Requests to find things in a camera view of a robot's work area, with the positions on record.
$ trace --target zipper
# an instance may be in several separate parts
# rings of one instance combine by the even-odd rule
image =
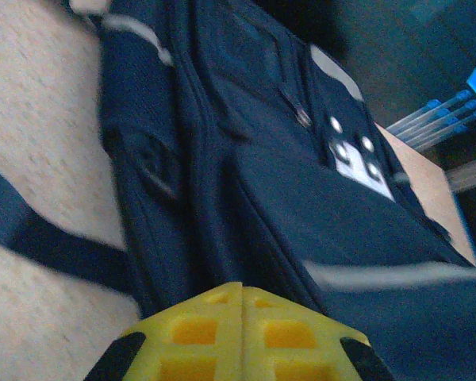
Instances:
[[[306,129],[309,129],[309,127],[312,125],[312,119],[310,119],[309,115],[301,105],[300,101],[298,101],[289,93],[284,83],[280,85],[278,90],[280,91],[280,95],[284,98],[289,107],[294,111],[297,122],[300,123]]]

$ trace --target navy blue backpack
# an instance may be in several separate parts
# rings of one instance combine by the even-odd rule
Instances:
[[[395,379],[476,380],[476,268],[429,219],[359,88],[249,0],[114,0],[102,144],[128,250],[0,176],[0,244],[147,317],[230,281],[364,332]]]

